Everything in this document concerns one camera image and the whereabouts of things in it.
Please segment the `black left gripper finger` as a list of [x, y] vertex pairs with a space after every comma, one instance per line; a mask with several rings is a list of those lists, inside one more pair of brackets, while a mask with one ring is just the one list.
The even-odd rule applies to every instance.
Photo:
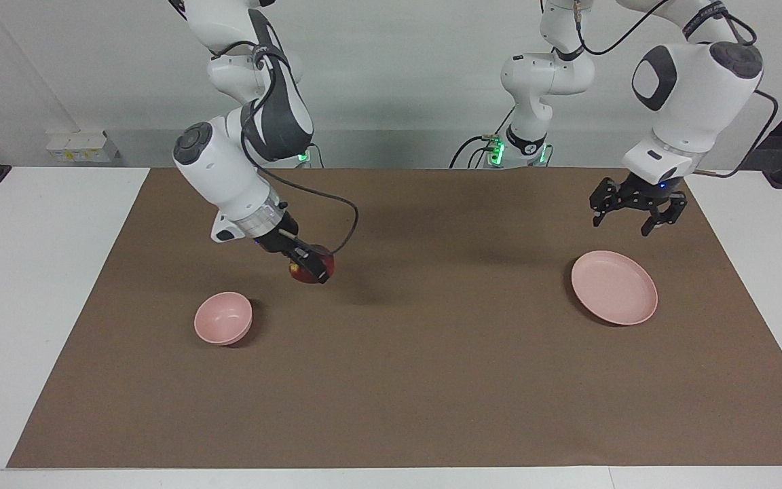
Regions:
[[617, 183], [611, 177], [605, 177], [591, 193], [589, 206], [593, 211], [593, 226], [599, 227], [608, 213], [623, 209], [626, 204]]
[[658, 227], [676, 223], [686, 210], [687, 197], [685, 192], [671, 192], [666, 198], [646, 199], [645, 204], [650, 216], [643, 223], [640, 233], [649, 236]]

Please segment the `pink plate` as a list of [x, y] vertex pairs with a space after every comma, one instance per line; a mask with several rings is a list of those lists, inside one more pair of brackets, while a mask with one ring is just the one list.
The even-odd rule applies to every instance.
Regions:
[[612, 251], [578, 257], [570, 281], [578, 302], [612, 325], [642, 324], [660, 303], [654, 279], [637, 262]]

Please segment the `pink bowl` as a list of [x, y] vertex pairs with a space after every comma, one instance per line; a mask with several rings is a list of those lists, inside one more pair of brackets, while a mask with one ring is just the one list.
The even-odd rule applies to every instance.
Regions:
[[193, 330], [212, 346], [233, 346], [245, 338], [253, 322], [253, 305], [238, 292], [209, 297], [193, 316]]

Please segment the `brown table mat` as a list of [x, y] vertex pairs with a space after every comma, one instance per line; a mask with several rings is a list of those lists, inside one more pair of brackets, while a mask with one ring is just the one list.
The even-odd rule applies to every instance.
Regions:
[[[782, 465], [782, 350], [695, 199], [593, 227], [602, 169], [285, 170], [360, 223], [325, 285], [150, 170], [10, 468]], [[596, 318], [574, 261], [654, 279], [654, 316]], [[209, 297], [253, 322], [196, 335]]]

